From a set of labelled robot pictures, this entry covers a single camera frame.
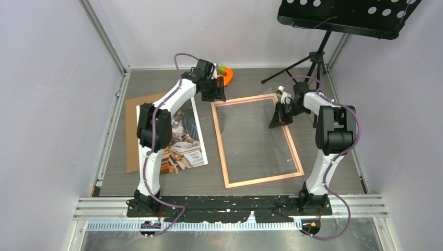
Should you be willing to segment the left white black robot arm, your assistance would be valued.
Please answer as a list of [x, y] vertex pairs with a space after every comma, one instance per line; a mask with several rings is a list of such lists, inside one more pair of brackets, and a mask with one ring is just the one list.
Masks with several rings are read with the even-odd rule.
[[161, 158], [172, 142], [172, 116], [197, 93], [201, 93], [203, 101], [226, 100], [217, 64], [199, 59], [195, 67], [179, 75], [177, 83], [163, 97], [139, 108], [136, 136], [142, 159], [132, 207], [147, 216], [155, 216], [160, 210]]

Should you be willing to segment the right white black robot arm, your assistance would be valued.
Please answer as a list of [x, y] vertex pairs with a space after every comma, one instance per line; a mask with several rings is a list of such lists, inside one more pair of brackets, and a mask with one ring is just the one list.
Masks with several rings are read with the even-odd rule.
[[279, 86], [277, 102], [269, 128], [286, 126], [293, 122], [293, 117], [302, 113], [314, 113], [317, 116], [315, 144], [318, 155], [309, 178], [299, 191], [296, 205], [304, 214], [313, 214], [317, 209], [327, 206], [329, 183], [337, 168], [358, 138], [355, 109], [343, 106], [326, 97], [319, 90], [310, 90], [308, 83], [294, 85], [291, 95]]

